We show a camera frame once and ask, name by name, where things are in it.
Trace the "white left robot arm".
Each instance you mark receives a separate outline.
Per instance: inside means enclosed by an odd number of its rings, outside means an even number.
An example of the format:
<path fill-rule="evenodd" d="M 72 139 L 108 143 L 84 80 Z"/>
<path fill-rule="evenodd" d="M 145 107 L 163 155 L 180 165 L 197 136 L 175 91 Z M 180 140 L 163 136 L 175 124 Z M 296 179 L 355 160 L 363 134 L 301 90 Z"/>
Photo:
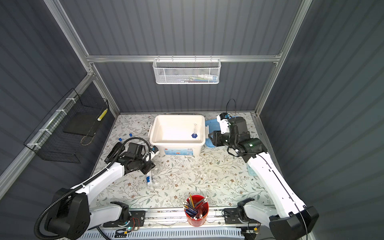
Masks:
<path fill-rule="evenodd" d="M 37 218 L 35 236 L 40 240 L 76 240 L 89 229 L 99 230 L 104 223 L 114 222 L 119 227 L 133 224 L 127 204 L 112 201 L 109 205 L 91 208 L 90 203 L 123 176 L 135 171 L 146 175 L 156 166 L 152 159 L 159 149 L 143 138 L 139 139 L 143 145 L 136 144 L 135 139 L 117 142 L 105 159 L 107 166 L 89 179 L 70 189 L 58 190 L 52 203 Z"/>

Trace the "blue bottle cap piece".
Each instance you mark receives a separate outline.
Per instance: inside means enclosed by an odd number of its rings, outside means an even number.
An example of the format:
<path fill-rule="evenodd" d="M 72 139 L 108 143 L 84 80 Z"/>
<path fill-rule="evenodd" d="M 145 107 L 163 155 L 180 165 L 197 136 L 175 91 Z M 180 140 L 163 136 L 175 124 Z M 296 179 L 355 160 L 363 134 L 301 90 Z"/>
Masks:
<path fill-rule="evenodd" d="M 198 134 L 197 134 L 197 124 L 194 123 L 194 131 L 192 133 L 192 138 L 196 139 L 197 137 L 198 137 Z"/>

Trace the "clear glass flask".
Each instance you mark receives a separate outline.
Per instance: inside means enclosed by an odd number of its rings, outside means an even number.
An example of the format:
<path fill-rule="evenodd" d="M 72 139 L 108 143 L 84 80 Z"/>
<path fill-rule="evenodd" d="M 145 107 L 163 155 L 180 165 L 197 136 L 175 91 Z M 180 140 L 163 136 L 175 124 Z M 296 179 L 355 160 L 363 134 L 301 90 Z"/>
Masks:
<path fill-rule="evenodd" d="M 152 170 L 152 177 L 153 178 L 158 178 L 162 174 L 162 166 L 160 164 L 157 164 Z"/>

